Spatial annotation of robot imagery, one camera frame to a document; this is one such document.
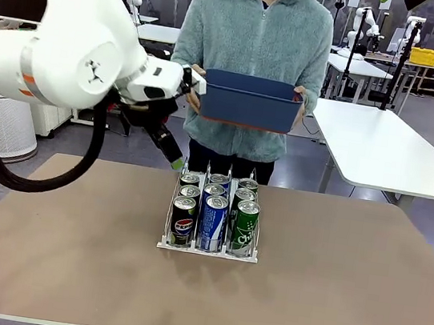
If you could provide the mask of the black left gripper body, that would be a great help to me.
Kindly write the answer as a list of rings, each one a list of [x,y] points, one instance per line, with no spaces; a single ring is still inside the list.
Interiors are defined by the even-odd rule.
[[[128,123],[142,127],[158,149],[162,148],[161,141],[165,137],[163,131],[168,117],[177,110],[177,102],[173,98],[133,105],[123,103],[121,106],[121,112]]]

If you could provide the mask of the person's right hand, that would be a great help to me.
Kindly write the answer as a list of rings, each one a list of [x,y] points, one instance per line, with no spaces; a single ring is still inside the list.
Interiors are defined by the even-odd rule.
[[[205,76],[206,71],[199,67],[197,64],[194,64],[191,66],[192,70],[195,70],[199,75],[201,76]],[[191,107],[192,110],[194,110],[194,112],[196,114],[199,113],[199,107],[200,107],[200,99],[198,97],[198,95],[195,93],[195,91],[193,89],[191,89],[191,91],[186,95],[187,98],[187,102],[189,103],[189,106]]]

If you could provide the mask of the person's left hand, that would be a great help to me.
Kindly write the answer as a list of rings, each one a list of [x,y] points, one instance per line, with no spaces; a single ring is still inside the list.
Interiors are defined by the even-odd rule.
[[[300,108],[298,110],[298,114],[296,115],[294,122],[291,125],[292,130],[294,130],[295,126],[298,125],[300,120],[302,120],[304,115],[306,114],[305,108],[306,108],[306,102],[307,102],[306,90],[303,86],[296,86],[294,92],[300,96],[302,102],[301,102]]]

